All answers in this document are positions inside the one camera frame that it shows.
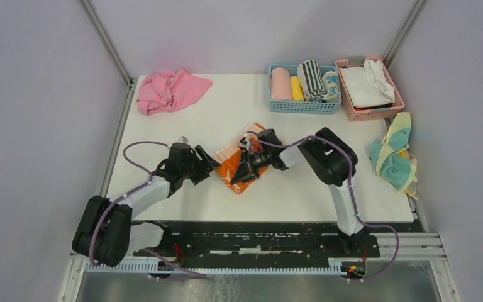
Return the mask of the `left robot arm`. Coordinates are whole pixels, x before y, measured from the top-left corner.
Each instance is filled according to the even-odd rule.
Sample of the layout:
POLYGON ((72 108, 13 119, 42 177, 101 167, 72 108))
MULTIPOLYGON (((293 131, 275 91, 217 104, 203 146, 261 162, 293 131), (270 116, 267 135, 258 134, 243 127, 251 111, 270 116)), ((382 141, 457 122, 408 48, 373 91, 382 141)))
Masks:
POLYGON ((156 255, 167 255, 173 240, 156 223, 135 223, 135 218, 153 204, 171 197, 185 180, 194 185, 220 168, 200 145, 179 141, 168 147, 166 159, 154 171, 144 170, 147 178, 115 198, 91 197, 82 214, 72 241, 72 250, 89 258, 94 266, 115 267, 126 256, 149 247, 156 255))

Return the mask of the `orange white towel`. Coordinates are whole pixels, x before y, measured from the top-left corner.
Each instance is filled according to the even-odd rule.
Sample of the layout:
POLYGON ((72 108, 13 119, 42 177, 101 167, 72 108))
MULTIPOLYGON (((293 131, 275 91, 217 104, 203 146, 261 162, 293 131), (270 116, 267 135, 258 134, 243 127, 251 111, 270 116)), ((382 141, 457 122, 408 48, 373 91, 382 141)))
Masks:
POLYGON ((220 167, 215 170, 219 178, 236 194, 242 194, 253 183, 253 181, 250 181, 246 183, 239 182, 234 185, 230 184, 240 164, 240 155, 242 151, 238 146, 239 141, 243 138, 244 134, 248 132, 252 131, 258 134, 265 129, 266 127, 259 123, 249 124, 231 142, 212 155, 212 158, 221 164, 220 167))

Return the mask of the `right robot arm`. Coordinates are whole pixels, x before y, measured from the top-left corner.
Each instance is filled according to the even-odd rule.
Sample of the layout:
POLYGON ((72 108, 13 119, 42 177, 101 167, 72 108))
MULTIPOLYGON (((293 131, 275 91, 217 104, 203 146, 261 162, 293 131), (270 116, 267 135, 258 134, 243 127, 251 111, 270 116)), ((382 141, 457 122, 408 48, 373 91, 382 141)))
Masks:
POLYGON ((268 166, 284 171, 308 163, 317 178, 328 186, 337 214, 338 249, 347 256, 357 255, 364 247, 369 233, 358 220, 357 205, 350 195, 358 162, 356 153, 329 128, 315 135, 284 145, 272 128, 262 130, 250 140, 244 135, 239 141, 240 163, 231 185, 248 183, 260 177, 268 166))

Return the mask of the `teal rabbit pattern towel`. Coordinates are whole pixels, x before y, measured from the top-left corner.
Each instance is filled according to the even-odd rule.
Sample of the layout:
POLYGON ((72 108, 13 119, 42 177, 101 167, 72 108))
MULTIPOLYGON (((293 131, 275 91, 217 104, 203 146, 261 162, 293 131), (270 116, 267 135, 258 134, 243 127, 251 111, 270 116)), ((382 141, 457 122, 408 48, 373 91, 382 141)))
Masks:
POLYGON ((325 88, 323 99, 327 103, 339 103, 341 99, 340 84, 338 74, 335 71, 326 72, 321 81, 325 88))

